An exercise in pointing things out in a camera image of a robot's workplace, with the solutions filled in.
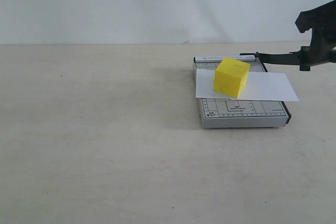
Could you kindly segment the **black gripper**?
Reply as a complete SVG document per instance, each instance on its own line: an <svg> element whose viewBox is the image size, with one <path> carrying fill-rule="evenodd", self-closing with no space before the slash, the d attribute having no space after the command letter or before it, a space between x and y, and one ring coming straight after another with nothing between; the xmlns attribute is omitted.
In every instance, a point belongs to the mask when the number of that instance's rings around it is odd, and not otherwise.
<svg viewBox="0 0 336 224"><path fill-rule="evenodd" d="M300 33L311 30L310 45L300 49L301 66L335 63L335 0L300 12L295 24Z"/></svg>

